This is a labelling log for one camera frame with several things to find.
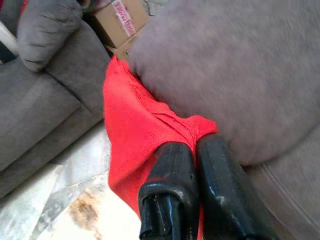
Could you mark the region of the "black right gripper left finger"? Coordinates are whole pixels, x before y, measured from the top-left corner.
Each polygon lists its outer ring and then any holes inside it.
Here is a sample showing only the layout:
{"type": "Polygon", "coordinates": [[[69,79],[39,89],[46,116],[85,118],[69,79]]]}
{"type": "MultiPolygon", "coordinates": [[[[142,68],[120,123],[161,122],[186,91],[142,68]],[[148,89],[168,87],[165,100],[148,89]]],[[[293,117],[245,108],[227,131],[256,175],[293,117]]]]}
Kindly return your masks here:
{"type": "Polygon", "coordinates": [[[162,144],[138,193],[141,240],[195,240],[200,197],[193,154],[180,142],[162,144]]]}

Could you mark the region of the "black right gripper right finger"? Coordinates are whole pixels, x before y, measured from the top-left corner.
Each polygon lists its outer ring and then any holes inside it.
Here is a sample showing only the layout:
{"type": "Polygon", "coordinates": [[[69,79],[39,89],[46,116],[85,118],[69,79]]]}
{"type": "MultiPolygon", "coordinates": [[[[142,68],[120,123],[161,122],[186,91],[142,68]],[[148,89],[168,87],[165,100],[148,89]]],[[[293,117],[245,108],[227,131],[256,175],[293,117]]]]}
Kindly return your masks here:
{"type": "Polygon", "coordinates": [[[274,240],[267,208],[224,139],[208,134],[196,143],[203,237],[206,240],[274,240]]]}

